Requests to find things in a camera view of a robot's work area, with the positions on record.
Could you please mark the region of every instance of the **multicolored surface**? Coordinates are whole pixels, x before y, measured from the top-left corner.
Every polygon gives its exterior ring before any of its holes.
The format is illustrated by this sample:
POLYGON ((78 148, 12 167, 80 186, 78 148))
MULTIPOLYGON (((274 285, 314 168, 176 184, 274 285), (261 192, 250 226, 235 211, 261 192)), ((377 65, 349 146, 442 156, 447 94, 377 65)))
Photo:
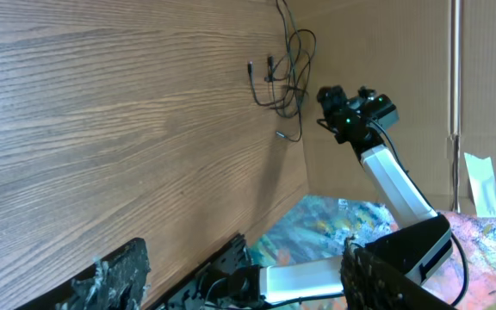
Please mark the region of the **multicolored surface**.
MULTIPOLYGON (((470 283, 459 309, 496 309, 496 219, 476 219, 445 213, 452 232, 468 258, 470 283)), ((296 264, 341 255, 344 239, 355 235, 361 245, 397 230, 391 214, 380 204, 306 196, 258 242, 251 254, 256 264, 296 264)), ((438 298, 450 302, 462 285, 462 266, 456 249, 425 284, 438 298)), ((308 301, 290 308, 340 310, 344 299, 308 301)))

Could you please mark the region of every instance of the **cardboard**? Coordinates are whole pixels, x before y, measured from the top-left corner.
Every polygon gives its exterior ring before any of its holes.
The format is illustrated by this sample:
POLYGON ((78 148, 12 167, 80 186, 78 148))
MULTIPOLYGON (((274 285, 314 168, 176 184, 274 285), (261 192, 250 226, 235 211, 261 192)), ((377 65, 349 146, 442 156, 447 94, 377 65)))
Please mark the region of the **cardboard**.
POLYGON ((476 214, 462 154, 491 157, 496 179, 496 1, 291 0, 317 35, 304 108, 310 192, 378 200, 349 145, 315 124, 321 86, 387 94, 404 166, 434 208, 476 214))
POLYGON ((452 205, 450 139, 450 2, 291 2, 299 28, 317 36, 310 99, 304 107, 304 151, 310 192, 378 201, 349 144, 338 145, 315 123, 314 96, 340 84, 348 96, 366 85, 387 94, 400 121, 390 133, 404 166, 435 208, 452 205))

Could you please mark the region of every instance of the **wooden table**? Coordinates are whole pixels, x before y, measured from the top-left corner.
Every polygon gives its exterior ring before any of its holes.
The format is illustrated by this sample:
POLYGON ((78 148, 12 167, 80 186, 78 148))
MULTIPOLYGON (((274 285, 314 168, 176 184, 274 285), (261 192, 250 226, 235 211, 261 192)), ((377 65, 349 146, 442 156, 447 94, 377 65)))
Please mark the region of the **wooden table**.
POLYGON ((269 229, 307 192, 303 145, 246 62, 283 45, 272 0, 0 0, 0 309, 133 237, 150 303, 269 229))

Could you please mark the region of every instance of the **wood grain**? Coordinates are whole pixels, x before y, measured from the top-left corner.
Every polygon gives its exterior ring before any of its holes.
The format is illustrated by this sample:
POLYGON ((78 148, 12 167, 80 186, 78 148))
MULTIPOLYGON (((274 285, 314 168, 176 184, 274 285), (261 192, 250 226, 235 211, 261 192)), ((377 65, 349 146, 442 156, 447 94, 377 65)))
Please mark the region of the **wood grain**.
POLYGON ((151 302, 269 229, 307 192, 303 147, 245 64, 282 52, 267 0, 0 1, 0 309, 134 237, 151 302))

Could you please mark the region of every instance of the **cardboard panel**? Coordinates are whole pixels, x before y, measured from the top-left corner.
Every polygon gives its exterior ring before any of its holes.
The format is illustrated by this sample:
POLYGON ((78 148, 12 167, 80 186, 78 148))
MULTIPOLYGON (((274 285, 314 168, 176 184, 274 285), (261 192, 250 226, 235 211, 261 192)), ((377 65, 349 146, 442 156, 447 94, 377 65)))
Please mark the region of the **cardboard panel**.
POLYGON ((304 109, 304 148, 310 191, 373 201, 349 145, 339 146, 315 121, 321 86, 340 84, 348 96, 361 85, 387 94, 400 122, 390 133, 404 166, 434 207, 448 209, 451 182, 450 2, 293 1, 300 28, 318 46, 304 109))
MULTIPOLYGON (((462 3, 461 120, 462 154, 491 157, 496 178, 496 1, 462 3)), ((462 211, 473 213, 463 156, 459 171, 462 211)))

